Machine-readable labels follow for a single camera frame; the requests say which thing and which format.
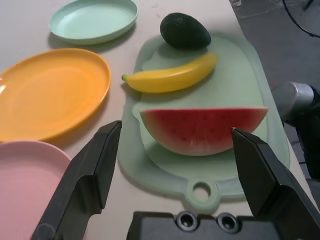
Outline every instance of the cutting board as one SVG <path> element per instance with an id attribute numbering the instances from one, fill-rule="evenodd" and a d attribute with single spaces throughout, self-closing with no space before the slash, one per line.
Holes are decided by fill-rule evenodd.
<path id="1" fill-rule="evenodd" d="M 174 49 L 161 36 L 142 46 L 135 72 L 181 66 L 205 53 L 216 53 L 219 60 L 207 79 L 189 89 L 147 94 L 124 85 L 127 98 L 118 153 L 124 174 L 133 181 L 178 197 L 187 208 L 202 213 L 214 211 L 223 199 L 244 197 L 233 150 L 210 156 L 173 153 L 148 133 L 140 110 L 266 106 L 268 114 L 253 134 L 268 142 L 285 166 L 290 165 L 287 138 L 256 51 L 244 38 L 214 32 L 210 35 L 211 44 L 197 51 Z M 196 196 L 197 186 L 208 189 L 207 199 Z"/>

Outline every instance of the white table surface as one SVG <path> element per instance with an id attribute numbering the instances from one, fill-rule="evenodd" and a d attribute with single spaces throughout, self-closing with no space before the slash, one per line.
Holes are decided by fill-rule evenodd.
<path id="1" fill-rule="evenodd" d="M 70 47 L 55 39 L 48 27 L 52 14 L 68 0 L 3 0 L 0 2 L 0 72 L 32 55 L 50 49 Z M 242 36 L 229 0 L 139 0 L 136 26 L 111 44 L 87 47 L 100 54 L 109 64 L 112 84 L 98 112 L 64 139 L 52 143 L 74 157 L 92 138 L 98 128 L 122 118 L 125 92 L 121 75 L 132 73 L 141 46 L 160 34 L 160 22 L 169 13 L 181 12 L 199 20 L 207 29 Z M 315 204 L 297 158 L 290 148 L 290 170 Z M 87 240 L 125 240 L 134 211 L 156 211 L 177 214 L 183 210 L 179 200 L 148 193 L 128 182 L 115 167 L 106 207 L 88 224 Z M 246 201 L 222 203 L 214 215 L 229 212 L 251 215 Z"/>

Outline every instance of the avocado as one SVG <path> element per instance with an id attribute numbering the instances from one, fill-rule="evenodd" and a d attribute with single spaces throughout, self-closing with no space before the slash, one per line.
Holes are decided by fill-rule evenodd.
<path id="1" fill-rule="evenodd" d="M 160 24 L 163 39 L 172 47 L 197 50 L 211 43 L 207 29 L 192 16 L 175 12 L 167 15 Z"/>

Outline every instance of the banana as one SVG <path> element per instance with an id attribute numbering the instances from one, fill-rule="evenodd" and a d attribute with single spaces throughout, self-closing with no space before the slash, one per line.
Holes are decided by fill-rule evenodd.
<path id="1" fill-rule="evenodd" d="M 167 93 L 189 88 L 203 80 L 214 69 L 216 54 L 207 53 L 178 67 L 140 71 L 123 75 L 122 80 L 131 88 L 143 93 Z"/>

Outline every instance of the pink plate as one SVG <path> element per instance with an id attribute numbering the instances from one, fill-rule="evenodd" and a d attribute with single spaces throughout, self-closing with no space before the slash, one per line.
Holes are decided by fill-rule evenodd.
<path id="1" fill-rule="evenodd" d="M 0 144 L 0 240 L 29 240 L 71 158 L 39 141 Z"/>

